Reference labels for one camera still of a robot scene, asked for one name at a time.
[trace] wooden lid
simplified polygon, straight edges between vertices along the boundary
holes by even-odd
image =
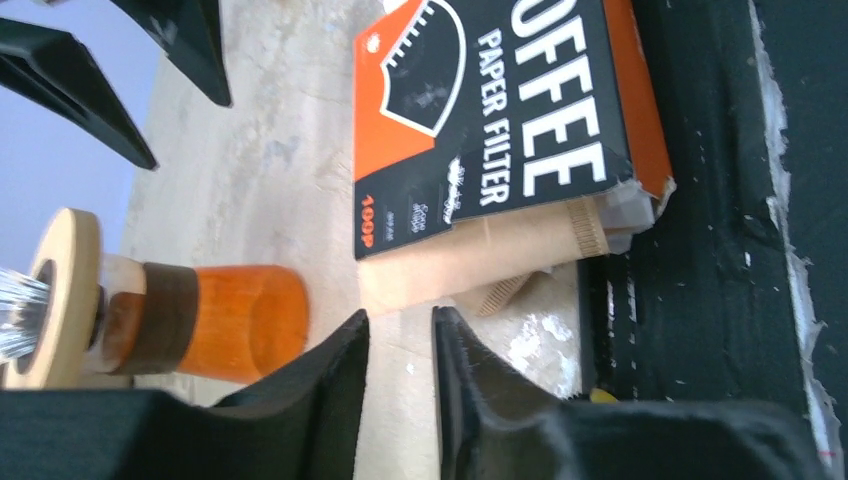
[[[37,277],[51,264],[50,304],[35,353],[12,362],[5,389],[70,388],[77,384],[97,313],[100,225],[94,214],[62,209],[51,221],[32,262]]]

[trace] wall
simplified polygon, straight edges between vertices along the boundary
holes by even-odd
[[[112,3],[16,0],[0,3],[0,17],[74,34],[144,125],[159,50]],[[104,250],[116,252],[135,169],[76,125],[0,87],[0,267],[28,271],[44,227],[63,206],[97,214]]]

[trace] orange glass jar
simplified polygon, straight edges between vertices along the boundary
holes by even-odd
[[[309,306],[278,266],[185,268],[106,255],[86,370],[252,383],[297,358]]]

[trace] wooden floor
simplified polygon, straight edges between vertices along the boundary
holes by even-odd
[[[222,4],[234,107],[213,105],[161,63],[146,135],[162,167],[137,176],[121,253],[178,265],[293,267],[309,288],[312,346],[358,308],[351,45],[382,5]],[[574,268],[558,267],[534,277],[507,311],[470,320],[499,355],[568,396],[580,387],[575,291]],[[359,479],[438,476],[430,307],[372,319]],[[238,388],[179,374],[137,385],[201,405]]]

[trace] box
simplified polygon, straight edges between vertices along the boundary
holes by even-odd
[[[674,190],[629,0],[409,0],[354,48],[357,260],[576,199],[568,260],[626,250]]]

